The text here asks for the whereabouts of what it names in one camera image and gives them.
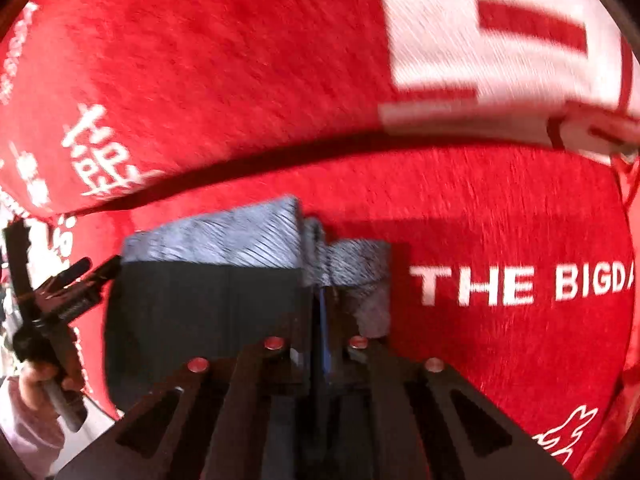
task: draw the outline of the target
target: red fleece blanket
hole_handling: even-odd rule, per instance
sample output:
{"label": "red fleece blanket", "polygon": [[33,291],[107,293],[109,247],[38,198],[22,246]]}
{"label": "red fleece blanket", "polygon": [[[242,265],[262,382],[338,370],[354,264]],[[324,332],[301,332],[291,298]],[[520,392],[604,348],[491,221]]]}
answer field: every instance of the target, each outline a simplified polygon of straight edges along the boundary
{"label": "red fleece blanket", "polygon": [[[36,273],[291,193],[393,244],[396,351],[580,478],[625,431],[640,65],[598,0],[31,0],[0,49],[0,200],[56,226]],[[79,345],[114,413],[103,316]]]}

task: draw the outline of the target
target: screw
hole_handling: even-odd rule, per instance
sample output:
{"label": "screw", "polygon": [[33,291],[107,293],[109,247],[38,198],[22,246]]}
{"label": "screw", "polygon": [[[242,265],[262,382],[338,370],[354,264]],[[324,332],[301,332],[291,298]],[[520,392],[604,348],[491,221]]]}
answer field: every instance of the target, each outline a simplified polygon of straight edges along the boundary
{"label": "screw", "polygon": [[439,374],[444,370],[444,367],[444,361],[442,359],[438,359],[437,357],[432,357],[424,362],[425,370],[434,374]]}
{"label": "screw", "polygon": [[187,364],[187,368],[194,374],[201,374],[209,369],[209,361],[207,361],[204,357],[194,357]]}
{"label": "screw", "polygon": [[284,348],[284,338],[272,335],[264,340],[264,347],[271,351],[282,350]]}
{"label": "screw", "polygon": [[354,350],[364,350],[369,345],[369,340],[361,335],[355,335],[349,339],[349,346]]}

